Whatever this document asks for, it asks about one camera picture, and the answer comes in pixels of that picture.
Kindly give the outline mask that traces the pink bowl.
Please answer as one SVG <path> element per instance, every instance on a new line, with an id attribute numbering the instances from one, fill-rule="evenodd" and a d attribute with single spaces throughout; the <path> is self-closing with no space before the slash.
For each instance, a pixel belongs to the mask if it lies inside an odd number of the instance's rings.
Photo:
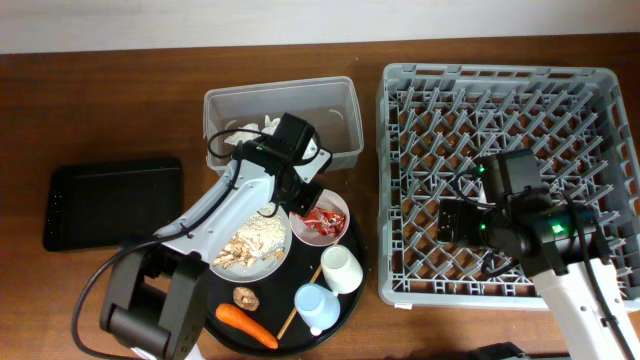
<path id="1" fill-rule="evenodd" d="M 320 207 L 320 208 L 345 214 L 346 225 L 342 230 L 342 232 L 337 237 L 320 235 L 315 230 L 305 226 L 305 224 L 302 222 L 302 216 L 294 213 L 289 213 L 289 221 L 290 221 L 293 234 L 301 242 L 310 246 L 325 247 L 325 246 L 331 246 L 338 243 L 345 236 L 347 229 L 350 225 L 349 208 L 346 202 L 336 192 L 325 189 L 322 192 L 318 202 L 316 203 L 315 208 L 316 207 Z"/>

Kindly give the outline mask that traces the red snack wrapper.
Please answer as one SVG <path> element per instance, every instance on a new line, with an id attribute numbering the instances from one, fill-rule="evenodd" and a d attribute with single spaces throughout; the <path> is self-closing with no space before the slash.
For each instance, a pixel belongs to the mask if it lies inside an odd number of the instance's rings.
<path id="1" fill-rule="evenodd" d="M 316 207 L 306 217 L 302 217 L 302 222 L 320 235 L 337 237 L 346 225 L 346 215 Z"/>

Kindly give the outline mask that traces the white tissue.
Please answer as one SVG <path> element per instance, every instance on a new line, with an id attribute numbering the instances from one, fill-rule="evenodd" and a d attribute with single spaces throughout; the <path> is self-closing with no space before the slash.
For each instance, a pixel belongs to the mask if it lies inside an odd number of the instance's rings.
<path id="1" fill-rule="evenodd" d="M 233 129 L 233 132 L 226 135 L 224 143 L 231 146 L 236 146 L 240 142 L 247 142 L 254 140 L 261 134 L 272 135 L 280 124 L 280 118 L 271 118 L 269 115 L 264 117 L 264 124 L 248 123 L 238 128 L 236 120 L 232 120 L 226 127 L 226 130 Z"/>

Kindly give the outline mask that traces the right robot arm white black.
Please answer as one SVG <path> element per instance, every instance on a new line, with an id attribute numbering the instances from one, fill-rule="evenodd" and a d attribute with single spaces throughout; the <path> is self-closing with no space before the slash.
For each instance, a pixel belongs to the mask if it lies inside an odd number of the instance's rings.
<path id="1" fill-rule="evenodd" d="M 438 240 L 487 250 L 484 266 L 497 252 L 520 265 L 572 358 L 638 358 L 639 340 L 595 211 L 569 196 L 554 204 L 529 149 L 481 157 L 465 173 L 481 181 L 486 200 L 468 198 L 455 179 L 455 198 L 439 204 Z"/>

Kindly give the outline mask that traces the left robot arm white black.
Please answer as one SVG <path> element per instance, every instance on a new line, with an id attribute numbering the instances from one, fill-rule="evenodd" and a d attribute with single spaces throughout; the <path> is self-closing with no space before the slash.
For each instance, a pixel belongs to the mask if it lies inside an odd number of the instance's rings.
<path id="1" fill-rule="evenodd" d="M 186 359 L 207 318 L 208 276 L 226 243 L 269 203 L 299 215 L 316 205 L 314 182 L 332 162 L 317 130 L 292 114 L 273 133 L 255 131 L 223 154 L 223 175 L 186 213 L 144 240 L 129 241 L 103 263 L 82 289 L 71 317 L 71 336 L 83 353 L 107 353 L 83 343 L 78 323 L 84 302 L 110 275 L 100 328 L 153 359 Z"/>

